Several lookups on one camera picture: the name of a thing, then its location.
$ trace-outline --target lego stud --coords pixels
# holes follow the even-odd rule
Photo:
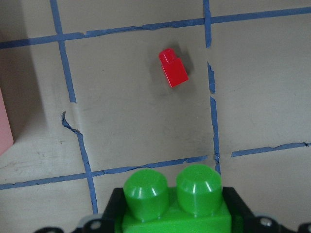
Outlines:
[[[188,80],[185,67],[180,58],[177,58],[173,49],[166,49],[159,54],[163,71],[171,87],[175,87]]]
[[[156,219],[169,208],[167,180],[158,171],[144,169],[134,173],[123,189],[129,209],[138,220]]]
[[[206,165],[191,165],[176,179],[180,207],[195,216],[216,212],[223,203],[220,175]]]

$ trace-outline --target metal screw head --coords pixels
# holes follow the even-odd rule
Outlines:
[[[102,225],[102,223],[100,221],[96,220],[96,221],[92,222],[92,224],[90,225],[90,228],[92,230],[97,230],[101,227],[101,225]]]
[[[272,226],[272,221],[269,218],[262,217],[260,219],[260,224],[262,226],[265,226],[265,227],[271,227]]]

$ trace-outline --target blue tape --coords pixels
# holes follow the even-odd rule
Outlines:
[[[28,186],[47,184],[47,183],[56,183],[56,182],[63,182],[63,181],[73,181],[73,180],[79,180],[79,179],[85,179],[85,178],[86,178],[86,174],[80,173],[80,174],[75,174],[75,175],[58,176],[58,177],[45,178],[45,179],[40,179],[40,180],[26,181],[22,183],[6,183],[6,184],[0,184],[0,190],[10,189],[10,188],[28,187]]]
[[[216,89],[215,89],[215,75],[212,67],[210,66],[209,63],[207,63],[207,70],[208,70],[208,86],[209,86],[209,91],[212,94],[215,94]]]
[[[54,20],[54,26],[57,34],[63,34],[62,24],[60,21],[57,0],[50,0],[50,5],[52,9],[52,15]]]
[[[212,28],[211,28],[211,14],[209,10],[209,0],[203,0],[203,8],[204,8],[205,43],[206,48],[209,48],[212,43]]]
[[[60,21],[57,1],[56,0],[50,0],[50,4],[51,4],[51,9],[52,9],[56,33],[58,35],[63,35],[63,29],[62,29],[62,24]],[[67,90],[69,93],[69,100],[70,100],[70,102],[76,103],[77,100],[76,100],[76,96],[75,96],[74,89],[73,89],[71,71],[70,71],[70,67],[69,67],[69,61],[68,61],[68,57],[67,57],[67,53],[66,53],[66,46],[65,46],[64,40],[58,41],[58,45],[59,45],[60,56],[62,59]]]
[[[78,130],[73,129],[65,118],[62,119],[63,125],[70,129],[75,134],[81,134]],[[122,173],[130,170],[134,170],[137,168],[155,168],[155,167],[162,167],[162,166],[172,166],[172,165],[178,165],[183,163],[194,163],[194,162],[200,162],[207,159],[207,156],[198,156],[198,157],[191,157],[191,158],[185,158],[185,159],[177,159],[177,160],[171,160],[171,161],[165,161],[165,162],[159,162],[159,163],[153,163],[153,164],[146,164],[142,166],[129,166],[129,167],[120,167],[120,168],[114,168],[114,169],[108,169],[108,170],[102,170],[102,171],[94,171],[87,173],[80,173],[80,174],[74,174],[74,175],[68,175],[68,176],[59,176],[59,177],[52,177],[52,178],[45,178],[45,179],[39,179],[39,180],[32,180],[32,181],[26,181],[22,183],[6,183],[6,184],[0,184],[0,190],[4,189],[10,189],[10,188],[20,188],[20,187],[28,187],[28,186],[34,186],[34,185],[40,185],[40,184],[48,184],[48,183],[57,183],[57,182],[63,182],[63,181],[73,181],[73,180],[80,180],[85,178],[91,178],[93,176],[102,176],[104,174],[116,174],[116,173]]]
[[[84,146],[83,134],[80,133],[78,130],[73,129],[69,125],[69,123],[66,121],[65,115],[66,115],[66,112],[64,112],[62,114],[62,124],[63,124],[64,127],[66,127],[67,129],[71,130],[72,132],[74,132],[77,135],[77,137],[78,137],[78,142],[79,142],[80,152],[81,152],[81,156],[82,156],[82,161],[83,161],[83,164],[84,164],[84,168],[86,170],[86,178],[87,178],[88,188],[89,188],[89,192],[90,192],[93,213],[97,214],[98,213],[98,207],[97,207],[95,186],[94,186],[91,166],[89,164],[87,152],[86,152],[86,149],[85,149],[85,146]]]
[[[161,28],[182,28],[182,27],[197,26],[197,25],[202,25],[202,24],[203,24],[202,18],[172,21],[172,22],[165,22],[165,23],[144,24],[140,27],[131,26],[131,27],[123,27],[123,28],[87,31],[86,34],[83,36],[83,38],[91,38],[91,37],[96,37],[96,36],[101,36],[101,35],[129,32],[129,31],[143,31],[143,30],[154,31],[154,30],[161,29]]]
[[[198,157],[191,157],[191,158],[185,158],[185,159],[176,159],[176,160],[170,160],[170,161],[164,161],[164,162],[158,162],[158,163],[152,163],[152,164],[145,164],[141,166],[126,166],[126,167],[119,167],[119,168],[112,168],[102,171],[94,171],[92,172],[93,176],[102,176],[105,174],[116,174],[116,173],[123,173],[131,170],[135,170],[138,168],[155,168],[155,167],[163,167],[163,166],[173,166],[173,165],[179,165],[184,163],[195,163],[200,162],[207,159],[207,155],[204,156],[198,156]]]
[[[211,24],[226,23],[226,22],[232,22],[232,21],[241,21],[241,20],[267,18],[267,17],[293,16],[293,15],[310,14],[310,13],[311,13],[311,7],[302,7],[302,8],[286,9],[286,10],[255,12],[255,13],[228,15],[228,16],[217,16],[217,17],[211,17],[210,22]],[[121,32],[138,31],[138,30],[157,30],[157,29],[168,28],[168,27],[180,28],[180,27],[190,27],[190,26],[197,26],[197,25],[203,25],[203,24],[205,24],[204,18],[196,18],[196,19],[166,22],[166,23],[145,24],[141,27],[134,26],[134,27],[94,30],[94,31],[88,31],[86,34],[66,33],[66,34],[58,34],[58,35],[42,36],[42,37],[22,39],[22,40],[0,42],[0,49],[15,48],[15,47],[28,46],[28,45],[46,44],[46,43],[66,41],[66,40],[92,38],[92,37],[97,37],[97,36],[107,35],[107,34],[112,34],[112,33],[121,33]]]
[[[294,9],[263,11],[263,12],[254,12],[254,13],[237,14],[237,15],[229,15],[229,16],[217,16],[217,17],[211,18],[211,23],[227,23],[227,22],[233,22],[233,21],[281,17],[281,16],[293,16],[293,15],[302,15],[302,14],[310,14],[310,13],[311,13],[311,7],[302,7],[302,8],[294,8]]]
[[[265,152],[271,152],[271,151],[276,151],[276,150],[287,150],[287,149],[293,149],[293,148],[298,148],[298,147],[309,147],[310,145],[311,143],[296,142],[296,143],[280,145],[277,147],[261,147],[261,148],[255,148],[255,149],[249,149],[249,150],[239,150],[239,151],[232,152],[231,157],[265,153]]]
[[[220,152],[219,152],[219,138],[218,138],[218,120],[217,120],[217,106],[216,100],[213,97],[209,97],[210,109],[212,116],[212,126],[214,131],[214,160],[215,160],[215,170],[220,174]]]
[[[77,102],[76,95],[74,93],[73,89],[73,83],[72,83],[72,77],[71,77],[71,71],[69,67],[69,61],[66,53],[66,46],[64,41],[59,41],[59,51],[60,51],[60,57],[62,59],[62,64],[63,64],[63,70],[64,70],[64,75],[65,75],[65,80],[66,80],[66,85],[67,85],[67,90],[69,93],[69,100],[70,102]]]

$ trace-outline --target screw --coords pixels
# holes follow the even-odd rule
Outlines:
[[[58,233],[59,231],[57,231],[56,229],[51,229],[51,230],[49,230],[48,232],[46,232],[46,233]]]
[[[262,218],[260,219],[260,224],[261,224],[262,226],[265,226],[265,227],[271,227],[271,226],[272,226],[272,221],[271,221],[271,219],[269,219],[269,218],[262,217]]]
[[[92,224],[90,225],[90,228],[92,230],[97,230],[101,227],[102,223],[100,221],[93,221]]]

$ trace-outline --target lego brick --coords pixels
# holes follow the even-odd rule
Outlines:
[[[173,49],[166,49],[159,54],[165,76],[171,87],[175,87],[188,80],[185,67],[177,58]]]
[[[222,196],[220,175],[206,165],[190,165],[168,188],[158,171],[144,169],[124,184],[124,233],[231,232],[231,215]]]
[[[0,155],[13,145],[13,137],[0,89]]]

